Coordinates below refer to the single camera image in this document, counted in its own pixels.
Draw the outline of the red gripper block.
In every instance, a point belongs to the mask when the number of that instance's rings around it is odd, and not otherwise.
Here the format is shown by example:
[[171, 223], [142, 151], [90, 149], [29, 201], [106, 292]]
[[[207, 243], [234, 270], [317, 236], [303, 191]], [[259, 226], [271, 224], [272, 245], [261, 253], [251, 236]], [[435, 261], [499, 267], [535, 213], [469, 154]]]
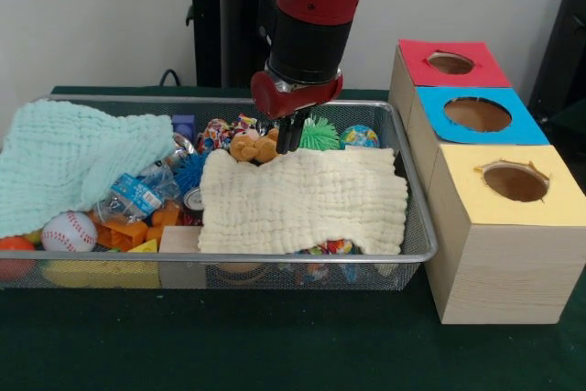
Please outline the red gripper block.
[[294, 152], [300, 144], [305, 115], [296, 114], [292, 127], [289, 115], [336, 99], [342, 91], [342, 86], [341, 69], [338, 69], [331, 81], [323, 84], [287, 82], [272, 71], [258, 71], [253, 75], [250, 88], [257, 109], [270, 119], [280, 118], [276, 144], [278, 154], [286, 154], [289, 151], [289, 144], [290, 151]]

